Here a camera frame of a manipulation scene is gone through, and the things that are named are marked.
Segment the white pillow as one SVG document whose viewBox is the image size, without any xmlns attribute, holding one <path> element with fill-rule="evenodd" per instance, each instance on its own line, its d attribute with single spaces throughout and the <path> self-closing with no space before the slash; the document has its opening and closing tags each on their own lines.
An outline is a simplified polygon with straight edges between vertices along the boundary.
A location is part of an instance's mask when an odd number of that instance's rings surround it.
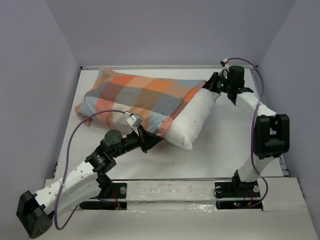
<svg viewBox="0 0 320 240">
<path fill-rule="evenodd" d="M 184 150 L 192 150 L 194 141 L 220 96 L 219 93 L 204 88 L 199 90 L 173 120 L 164 134 L 164 139 Z"/>
</svg>

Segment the orange blue checked pillowcase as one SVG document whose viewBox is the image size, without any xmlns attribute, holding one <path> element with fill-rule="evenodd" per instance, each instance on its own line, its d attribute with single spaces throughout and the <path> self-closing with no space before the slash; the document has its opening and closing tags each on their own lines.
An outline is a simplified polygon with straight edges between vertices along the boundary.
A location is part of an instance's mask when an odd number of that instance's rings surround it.
<svg viewBox="0 0 320 240">
<path fill-rule="evenodd" d="M 130 128 L 122 112 L 138 114 L 146 131 L 162 136 L 205 83 L 130 75 L 104 67 L 75 112 L 126 134 Z"/>
</svg>

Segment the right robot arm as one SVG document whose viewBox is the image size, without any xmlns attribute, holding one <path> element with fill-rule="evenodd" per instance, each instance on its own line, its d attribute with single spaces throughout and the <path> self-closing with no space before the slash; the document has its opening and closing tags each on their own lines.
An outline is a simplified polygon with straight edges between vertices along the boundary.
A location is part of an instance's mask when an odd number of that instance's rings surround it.
<svg viewBox="0 0 320 240">
<path fill-rule="evenodd" d="M 214 72 L 204 88 L 227 98 L 251 119 L 250 156 L 234 173 L 230 190 L 242 196 L 254 185 L 263 170 L 273 159 L 290 148 L 290 118 L 269 109 L 254 91 L 245 86 L 245 69 L 230 66 Z"/>
</svg>

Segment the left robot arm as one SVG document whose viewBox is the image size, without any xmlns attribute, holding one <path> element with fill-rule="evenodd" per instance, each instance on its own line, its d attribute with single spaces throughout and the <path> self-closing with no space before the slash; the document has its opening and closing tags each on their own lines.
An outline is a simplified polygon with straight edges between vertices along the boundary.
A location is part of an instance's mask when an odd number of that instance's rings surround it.
<svg viewBox="0 0 320 240">
<path fill-rule="evenodd" d="M 43 235 L 54 218 L 95 197 L 110 194 L 113 182 L 107 176 L 116 158 L 134 149 L 146 153 L 163 140 L 142 126 L 127 136 L 109 130 L 99 146 L 74 170 L 51 185 L 36 192 L 24 192 L 18 201 L 16 216 L 31 239 Z"/>
</svg>

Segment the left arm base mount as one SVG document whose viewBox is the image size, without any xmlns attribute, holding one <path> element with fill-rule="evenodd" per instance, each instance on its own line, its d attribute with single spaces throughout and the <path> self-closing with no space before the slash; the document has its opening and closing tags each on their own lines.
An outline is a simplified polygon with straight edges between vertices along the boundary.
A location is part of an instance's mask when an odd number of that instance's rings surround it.
<svg viewBox="0 0 320 240">
<path fill-rule="evenodd" d="M 100 193 L 79 205 L 81 210 L 121 211 L 127 209 L 128 183 L 116 181 L 108 192 Z"/>
</svg>

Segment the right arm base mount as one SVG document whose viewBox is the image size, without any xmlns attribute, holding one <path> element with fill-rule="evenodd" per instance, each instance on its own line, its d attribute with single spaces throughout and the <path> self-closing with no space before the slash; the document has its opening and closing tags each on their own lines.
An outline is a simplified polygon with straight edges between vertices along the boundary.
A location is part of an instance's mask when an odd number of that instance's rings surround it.
<svg viewBox="0 0 320 240">
<path fill-rule="evenodd" d="M 213 196 L 218 210 L 263 209 L 258 182 L 241 182 L 236 175 L 229 181 L 215 182 Z"/>
</svg>

